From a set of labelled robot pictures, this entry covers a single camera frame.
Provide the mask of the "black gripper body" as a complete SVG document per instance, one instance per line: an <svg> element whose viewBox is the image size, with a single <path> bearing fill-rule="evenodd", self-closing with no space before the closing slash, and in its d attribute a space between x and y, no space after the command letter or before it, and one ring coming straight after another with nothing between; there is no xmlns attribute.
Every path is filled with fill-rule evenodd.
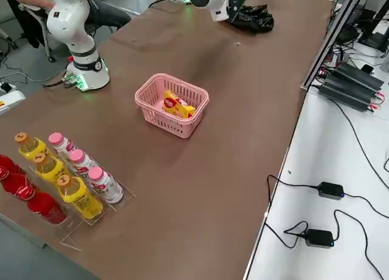
<svg viewBox="0 0 389 280"><path fill-rule="evenodd" d="M237 12L237 0L228 0L228 6L227 6L227 13L228 13L228 20L232 21L236 15Z"/></svg>

